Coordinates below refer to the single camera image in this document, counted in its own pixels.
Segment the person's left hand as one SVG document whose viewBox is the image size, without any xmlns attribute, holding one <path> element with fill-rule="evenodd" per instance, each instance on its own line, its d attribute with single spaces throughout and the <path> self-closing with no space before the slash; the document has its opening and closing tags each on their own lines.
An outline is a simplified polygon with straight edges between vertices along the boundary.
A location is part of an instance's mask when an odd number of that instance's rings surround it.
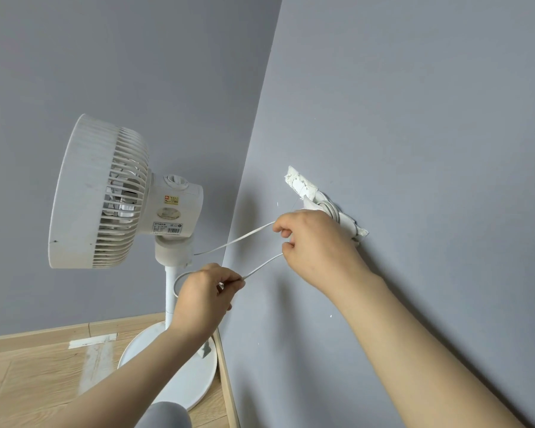
<svg viewBox="0 0 535 428">
<path fill-rule="evenodd" d="M 190 273 L 180 290 L 171 329 L 195 344 L 203 344 L 232 308 L 235 297 L 218 296 L 218 285 L 235 280 L 244 279 L 233 270 L 214 263 Z"/>
</svg>

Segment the person's right forearm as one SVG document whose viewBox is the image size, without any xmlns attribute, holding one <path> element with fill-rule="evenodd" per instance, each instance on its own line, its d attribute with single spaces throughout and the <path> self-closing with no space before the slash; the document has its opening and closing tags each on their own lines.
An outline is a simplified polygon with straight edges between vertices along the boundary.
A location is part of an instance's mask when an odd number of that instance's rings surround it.
<svg viewBox="0 0 535 428">
<path fill-rule="evenodd" d="M 358 273 L 332 284 L 342 313 L 406 428 L 525 428 L 394 296 Z"/>
</svg>

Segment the person's gray trouser leg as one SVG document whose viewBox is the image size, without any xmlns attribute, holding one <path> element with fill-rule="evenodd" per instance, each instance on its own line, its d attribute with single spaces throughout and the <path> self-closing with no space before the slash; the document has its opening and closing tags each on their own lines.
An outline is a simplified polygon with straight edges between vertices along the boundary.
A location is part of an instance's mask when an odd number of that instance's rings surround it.
<svg viewBox="0 0 535 428">
<path fill-rule="evenodd" d="M 157 402 L 148 408 L 139 421 L 141 428 L 192 428 L 186 408 L 174 402 Z"/>
</svg>

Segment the person's right hand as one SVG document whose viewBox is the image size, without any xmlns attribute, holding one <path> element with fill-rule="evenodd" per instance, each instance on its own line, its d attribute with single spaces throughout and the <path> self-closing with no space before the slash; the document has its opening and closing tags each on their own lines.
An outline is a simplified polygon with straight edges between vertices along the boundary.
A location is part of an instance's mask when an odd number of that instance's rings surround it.
<svg viewBox="0 0 535 428">
<path fill-rule="evenodd" d="M 355 293 L 376 276 L 351 238 L 328 215 L 318 210 L 298 210 L 280 215 L 272 230 L 287 241 L 295 240 L 300 264 L 292 270 L 330 300 Z"/>
</svg>

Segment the white plastered wall socket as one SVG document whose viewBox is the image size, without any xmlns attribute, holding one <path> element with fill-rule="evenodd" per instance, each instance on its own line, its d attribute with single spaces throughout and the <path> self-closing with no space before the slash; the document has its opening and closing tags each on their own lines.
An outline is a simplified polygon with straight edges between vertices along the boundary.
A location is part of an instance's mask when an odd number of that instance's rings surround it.
<svg viewBox="0 0 535 428">
<path fill-rule="evenodd" d="M 302 176 L 292 166 L 288 167 L 288 172 L 285 176 L 285 181 L 286 181 L 286 184 L 290 186 L 295 191 L 295 193 L 298 194 L 299 198 L 302 200 L 303 209 L 321 211 L 321 209 L 319 209 L 313 202 L 314 194 L 317 191 L 321 191 L 321 190 L 318 187 L 316 187 L 312 182 L 310 182 L 308 179 L 306 179 L 304 176 Z M 349 235 L 353 244 L 355 246 L 358 246 L 360 240 L 367 237 L 369 235 L 369 232 L 366 229 L 363 229 L 362 227 L 360 227 L 357 224 L 357 222 L 353 218 L 351 218 L 349 215 L 346 215 L 345 213 L 343 213 L 340 208 L 339 210 L 341 212 L 340 213 L 341 222 L 338 225 L 343 229 L 343 231 L 346 234 Z"/>
</svg>

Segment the white tape strip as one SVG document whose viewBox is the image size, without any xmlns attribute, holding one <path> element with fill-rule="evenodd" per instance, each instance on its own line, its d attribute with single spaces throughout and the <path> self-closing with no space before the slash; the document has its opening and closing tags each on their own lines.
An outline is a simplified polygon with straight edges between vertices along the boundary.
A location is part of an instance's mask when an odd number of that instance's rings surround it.
<svg viewBox="0 0 535 428">
<path fill-rule="evenodd" d="M 68 344 L 68 350 L 77 349 L 87 346 L 103 345 L 109 342 L 113 342 L 117 339 L 117 333 L 105 334 L 94 337 L 87 337 L 81 339 L 71 340 Z"/>
</svg>

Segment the person's left forearm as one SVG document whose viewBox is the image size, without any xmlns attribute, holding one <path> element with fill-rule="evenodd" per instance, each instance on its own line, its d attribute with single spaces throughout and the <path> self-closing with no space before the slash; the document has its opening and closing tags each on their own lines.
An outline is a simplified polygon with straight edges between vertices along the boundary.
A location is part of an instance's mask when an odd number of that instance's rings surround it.
<svg viewBox="0 0 535 428">
<path fill-rule="evenodd" d="M 155 398 L 203 344 L 195 344 L 169 327 L 123 367 L 53 416 L 45 427 L 141 428 L 139 421 Z"/>
</svg>

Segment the white standing fan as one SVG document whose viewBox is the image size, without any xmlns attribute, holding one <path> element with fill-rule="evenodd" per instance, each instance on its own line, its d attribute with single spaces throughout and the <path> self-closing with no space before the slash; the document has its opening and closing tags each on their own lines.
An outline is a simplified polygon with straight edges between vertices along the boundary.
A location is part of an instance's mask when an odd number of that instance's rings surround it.
<svg viewBox="0 0 535 428">
<path fill-rule="evenodd" d="M 51 213 L 48 258 L 54 269 L 111 268 L 127 258 L 136 236 L 154 237 L 156 260 L 165 268 L 165 320 L 131 340 L 119 368 L 170 326 L 174 283 L 192 264 L 204 201 L 202 186 L 152 172 L 149 159 L 139 133 L 81 115 L 65 150 Z"/>
</svg>

